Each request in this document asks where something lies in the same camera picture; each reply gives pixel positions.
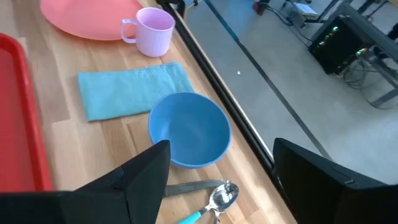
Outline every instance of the spoon with teal handle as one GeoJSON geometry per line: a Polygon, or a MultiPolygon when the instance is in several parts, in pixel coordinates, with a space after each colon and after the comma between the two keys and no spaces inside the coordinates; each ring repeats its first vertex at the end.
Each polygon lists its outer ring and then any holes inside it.
{"type": "Polygon", "coordinates": [[[213,209],[214,211],[224,211],[238,197],[239,188],[235,184],[227,183],[218,186],[210,195],[209,204],[203,209],[195,212],[177,224],[195,223],[204,213],[213,209]]]}

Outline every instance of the napkin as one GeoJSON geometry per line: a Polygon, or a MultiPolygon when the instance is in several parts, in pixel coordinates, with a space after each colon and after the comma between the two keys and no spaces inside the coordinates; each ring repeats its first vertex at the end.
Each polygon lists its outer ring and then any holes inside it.
{"type": "Polygon", "coordinates": [[[145,113],[165,95],[193,92],[176,62],[117,72],[79,72],[78,85],[88,121],[145,113]]]}

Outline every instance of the teal handle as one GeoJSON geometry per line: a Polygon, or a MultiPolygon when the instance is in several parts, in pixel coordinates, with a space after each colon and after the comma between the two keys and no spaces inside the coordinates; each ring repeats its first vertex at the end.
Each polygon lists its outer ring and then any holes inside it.
{"type": "Polygon", "coordinates": [[[188,216],[184,220],[179,221],[177,224],[192,224],[195,223],[201,217],[200,212],[197,211],[194,214],[188,216]]]}

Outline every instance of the mug handle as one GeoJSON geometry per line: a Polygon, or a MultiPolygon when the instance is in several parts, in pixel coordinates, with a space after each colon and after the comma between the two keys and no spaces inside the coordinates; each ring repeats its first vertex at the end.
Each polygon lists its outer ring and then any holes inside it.
{"type": "Polygon", "coordinates": [[[120,27],[120,35],[122,36],[122,39],[129,44],[134,44],[137,42],[137,40],[135,38],[127,38],[126,36],[124,36],[123,31],[124,31],[124,26],[127,24],[134,24],[137,25],[137,21],[135,21],[134,19],[122,19],[122,26],[120,27]]]}

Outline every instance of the pink plate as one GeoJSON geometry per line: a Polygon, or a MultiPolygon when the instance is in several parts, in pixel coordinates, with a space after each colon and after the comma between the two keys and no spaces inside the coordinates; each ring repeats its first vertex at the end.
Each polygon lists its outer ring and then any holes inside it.
{"type": "MultiPolygon", "coordinates": [[[[137,0],[41,0],[40,8],[49,22],[65,32],[87,39],[119,40],[121,20],[136,19],[142,5],[137,0]]],[[[135,26],[126,26],[126,35],[135,33],[135,26]]]]}

